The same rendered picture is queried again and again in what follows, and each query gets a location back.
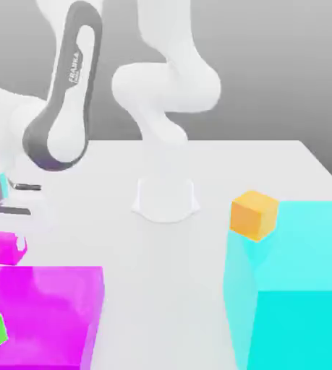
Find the small orange cube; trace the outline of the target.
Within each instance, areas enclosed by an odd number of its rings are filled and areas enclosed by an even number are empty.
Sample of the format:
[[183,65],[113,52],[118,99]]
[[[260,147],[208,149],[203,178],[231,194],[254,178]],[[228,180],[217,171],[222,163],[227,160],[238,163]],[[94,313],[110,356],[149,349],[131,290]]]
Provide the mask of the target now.
[[250,190],[231,203],[230,229],[259,242],[276,227],[279,201]]

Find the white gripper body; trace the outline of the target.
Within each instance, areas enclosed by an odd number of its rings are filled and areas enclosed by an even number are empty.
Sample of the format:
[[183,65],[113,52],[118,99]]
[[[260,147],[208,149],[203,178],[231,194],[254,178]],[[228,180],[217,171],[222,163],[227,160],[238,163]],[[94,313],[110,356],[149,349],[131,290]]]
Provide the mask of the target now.
[[29,233],[43,230],[50,221],[50,212],[43,207],[0,205],[0,231]]

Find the large magenta box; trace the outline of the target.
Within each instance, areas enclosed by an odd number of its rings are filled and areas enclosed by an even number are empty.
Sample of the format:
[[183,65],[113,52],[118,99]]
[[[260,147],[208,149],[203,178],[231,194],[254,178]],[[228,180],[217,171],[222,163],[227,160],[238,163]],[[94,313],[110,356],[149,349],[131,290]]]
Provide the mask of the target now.
[[91,370],[103,269],[0,267],[0,370]]

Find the small magenta cube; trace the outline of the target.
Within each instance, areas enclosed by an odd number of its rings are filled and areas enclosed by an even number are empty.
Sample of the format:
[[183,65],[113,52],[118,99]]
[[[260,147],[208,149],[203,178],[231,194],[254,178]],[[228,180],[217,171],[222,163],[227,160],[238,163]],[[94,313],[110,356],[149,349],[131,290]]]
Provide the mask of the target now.
[[24,257],[27,248],[24,252],[18,251],[16,240],[15,233],[0,231],[0,264],[17,265]]

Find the large cyan box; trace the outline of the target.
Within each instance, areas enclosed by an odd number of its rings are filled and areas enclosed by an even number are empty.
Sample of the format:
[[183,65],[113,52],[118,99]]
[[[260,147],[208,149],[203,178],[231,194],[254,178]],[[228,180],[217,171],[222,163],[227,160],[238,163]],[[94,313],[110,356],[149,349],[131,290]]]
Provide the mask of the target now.
[[229,232],[224,303],[238,370],[332,370],[332,201],[285,201],[262,241]]

